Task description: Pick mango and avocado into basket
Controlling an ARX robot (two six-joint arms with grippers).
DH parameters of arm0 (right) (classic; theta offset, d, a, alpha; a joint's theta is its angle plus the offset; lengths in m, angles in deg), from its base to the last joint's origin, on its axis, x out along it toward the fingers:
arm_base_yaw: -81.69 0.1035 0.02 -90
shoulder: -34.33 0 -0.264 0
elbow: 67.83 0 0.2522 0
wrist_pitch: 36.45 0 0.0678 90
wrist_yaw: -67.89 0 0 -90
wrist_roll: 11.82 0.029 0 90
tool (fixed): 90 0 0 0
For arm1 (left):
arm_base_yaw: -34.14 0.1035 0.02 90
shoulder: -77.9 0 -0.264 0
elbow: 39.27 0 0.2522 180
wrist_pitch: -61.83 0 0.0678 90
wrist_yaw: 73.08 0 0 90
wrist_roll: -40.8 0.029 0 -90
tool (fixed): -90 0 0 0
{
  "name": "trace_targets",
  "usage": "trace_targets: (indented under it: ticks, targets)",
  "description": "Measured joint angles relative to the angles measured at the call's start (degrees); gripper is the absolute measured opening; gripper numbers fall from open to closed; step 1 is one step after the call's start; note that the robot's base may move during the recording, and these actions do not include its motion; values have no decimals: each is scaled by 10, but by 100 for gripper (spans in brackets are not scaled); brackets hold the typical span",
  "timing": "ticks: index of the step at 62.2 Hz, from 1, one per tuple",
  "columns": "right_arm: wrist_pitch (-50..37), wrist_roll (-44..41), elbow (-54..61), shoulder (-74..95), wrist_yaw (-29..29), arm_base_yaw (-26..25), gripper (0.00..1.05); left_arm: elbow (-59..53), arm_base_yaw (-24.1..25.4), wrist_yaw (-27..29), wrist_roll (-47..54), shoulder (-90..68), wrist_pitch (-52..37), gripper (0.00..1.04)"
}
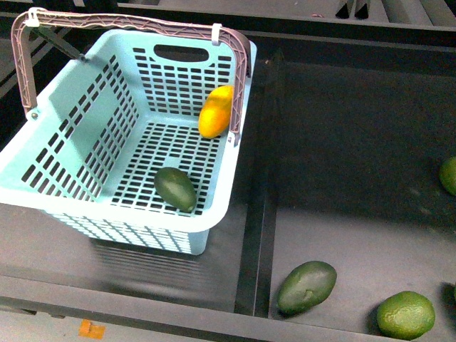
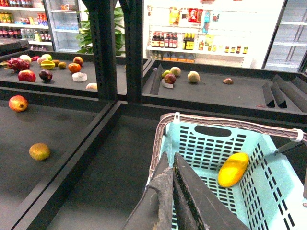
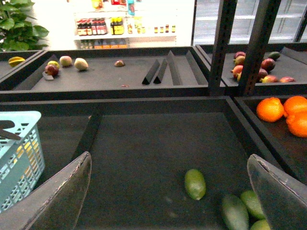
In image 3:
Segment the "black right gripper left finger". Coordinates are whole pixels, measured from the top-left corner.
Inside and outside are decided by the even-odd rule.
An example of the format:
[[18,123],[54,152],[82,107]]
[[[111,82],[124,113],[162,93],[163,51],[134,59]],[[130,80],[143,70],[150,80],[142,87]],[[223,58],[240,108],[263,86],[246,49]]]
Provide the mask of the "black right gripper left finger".
[[72,230],[90,183],[92,159],[84,152],[22,201],[0,215],[2,230]]

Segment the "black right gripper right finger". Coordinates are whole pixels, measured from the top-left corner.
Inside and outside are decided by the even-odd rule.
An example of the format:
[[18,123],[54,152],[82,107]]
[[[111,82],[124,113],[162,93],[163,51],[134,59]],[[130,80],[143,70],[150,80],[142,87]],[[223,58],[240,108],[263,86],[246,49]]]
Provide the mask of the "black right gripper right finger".
[[256,154],[247,162],[253,191],[272,230],[307,228],[307,186]]

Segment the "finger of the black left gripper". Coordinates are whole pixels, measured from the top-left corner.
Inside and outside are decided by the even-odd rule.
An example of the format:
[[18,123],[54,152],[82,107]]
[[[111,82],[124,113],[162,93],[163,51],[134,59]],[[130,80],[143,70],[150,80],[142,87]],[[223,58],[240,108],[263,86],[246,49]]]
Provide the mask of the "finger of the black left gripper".
[[21,137],[17,134],[14,134],[12,132],[7,131],[9,128],[15,127],[15,123],[10,120],[1,120],[0,121],[0,136],[7,138],[7,139],[13,139],[13,140],[21,140]]

